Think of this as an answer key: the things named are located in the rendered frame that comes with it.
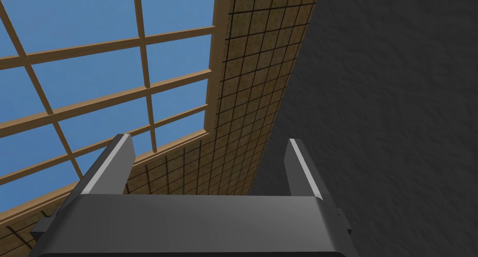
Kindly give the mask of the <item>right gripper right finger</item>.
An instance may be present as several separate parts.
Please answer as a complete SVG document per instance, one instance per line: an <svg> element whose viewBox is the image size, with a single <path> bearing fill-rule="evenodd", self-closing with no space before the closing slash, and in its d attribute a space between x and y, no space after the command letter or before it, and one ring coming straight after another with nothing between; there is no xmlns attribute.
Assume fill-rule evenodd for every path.
<svg viewBox="0 0 478 257"><path fill-rule="evenodd" d="M300 139L288 140L284 166L292 196L314 196L332 202L322 176Z"/></svg>

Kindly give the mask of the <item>wooden framed window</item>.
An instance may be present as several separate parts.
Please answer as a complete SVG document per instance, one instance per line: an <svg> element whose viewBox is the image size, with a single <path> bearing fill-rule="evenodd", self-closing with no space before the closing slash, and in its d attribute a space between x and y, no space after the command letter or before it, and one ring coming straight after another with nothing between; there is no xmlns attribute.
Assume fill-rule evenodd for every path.
<svg viewBox="0 0 478 257"><path fill-rule="evenodd" d="M212 137L230 0L0 0L0 227L35 222L117 134L135 169Z"/></svg>

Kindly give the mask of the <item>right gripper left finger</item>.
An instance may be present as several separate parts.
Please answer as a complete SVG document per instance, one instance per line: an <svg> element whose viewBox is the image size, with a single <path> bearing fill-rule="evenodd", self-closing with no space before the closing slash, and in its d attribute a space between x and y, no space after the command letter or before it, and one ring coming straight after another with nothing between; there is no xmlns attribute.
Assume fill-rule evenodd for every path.
<svg viewBox="0 0 478 257"><path fill-rule="evenodd" d="M131 135L116 135L75 186L69 199L81 194L122 194L135 158Z"/></svg>

